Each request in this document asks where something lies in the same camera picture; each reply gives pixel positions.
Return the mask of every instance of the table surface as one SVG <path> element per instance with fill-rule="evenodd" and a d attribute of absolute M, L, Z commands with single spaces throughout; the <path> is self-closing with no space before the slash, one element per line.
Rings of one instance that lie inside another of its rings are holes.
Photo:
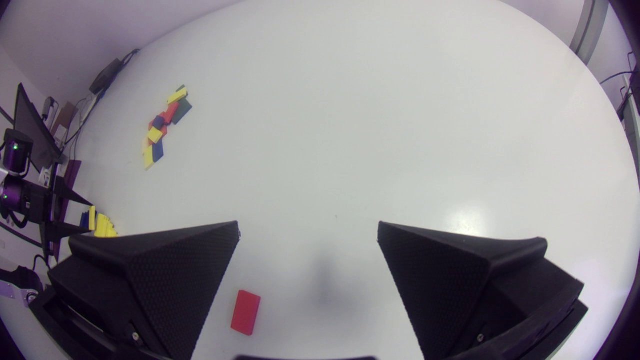
<path fill-rule="evenodd" d="M 183 84 L 193 109 L 145 171 L 147 124 Z M 239 221 L 193 359 L 421 359 L 380 220 L 546 237 L 589 307 L 556 359 L 597 353 L 635 273 L 640 194 L 609 100 L 498 1 L 231 6 L 144 48 L 77 153 L 75 190 L 120 234 Z M 239 290 L 262 297 L 253 336 L 229 327 Z"/>

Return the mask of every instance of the monitor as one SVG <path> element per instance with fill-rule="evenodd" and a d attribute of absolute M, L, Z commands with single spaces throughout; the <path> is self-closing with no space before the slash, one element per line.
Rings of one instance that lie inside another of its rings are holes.
<path fill-rule="evenodd" d="M 189 360 L 239 239 L 237 222 L 72 236 L 29 307 L 72 359 Z"/>
<path fill-rule="evenodd" d="M 43 168 L 49 168 L 60 160 L 62 152 L 56 146 L 53 136 L 42 121 L 38 110 L 29 100 L 22 84 L 18 85 L 13 121 L 15 130 L 24 133 L 33 140 L 31 164 L 38 172 L 41 172 Z"/>

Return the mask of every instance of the yellow block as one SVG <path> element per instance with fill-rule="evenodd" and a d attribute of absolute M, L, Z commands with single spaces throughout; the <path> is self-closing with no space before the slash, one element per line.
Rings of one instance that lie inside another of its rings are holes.
<path fill-rule="evenodd" d="M 95 206 L 89 208 L 89 230 L 95 230 Z"/>
<path fill-rule="evenodd" d="M 176 102 L 185 96 L 187 96 L 187 88 L 181 88 L 179 91 L 176 91 L 173 95 L 169 96 L 169 99 L 167 99 L 166 104 L 169 105 L 172 102 Z"/>
<path fill-rule="evenodd" d="M 142 153 L 145 153 L 145 150 L 147 150 L 147 147 L 149 147 L 149 138 L 145 136 L 144 139 L 142 139 Z"/>
<path fill-rule="evenodd" d="M 103 214 L 98 214 L 98 224 L 95 225 L 95 236 L 103 238 L 107 235 L 107 228 L 109 226 L 109 219 Z"/>
<path fill-rule="evenodd" d="M 151 146 L 145 150 L 145 170 L 148 170 L 154 164 L 154 150 Z"/>
<path fill-rule="evenodd" d="M 162 131 L 152 127 L 151 130 L 147 133 L 147 138 L 149 138 L 154 143 L 158 143 L 160 139 L 162 139 Z"/>

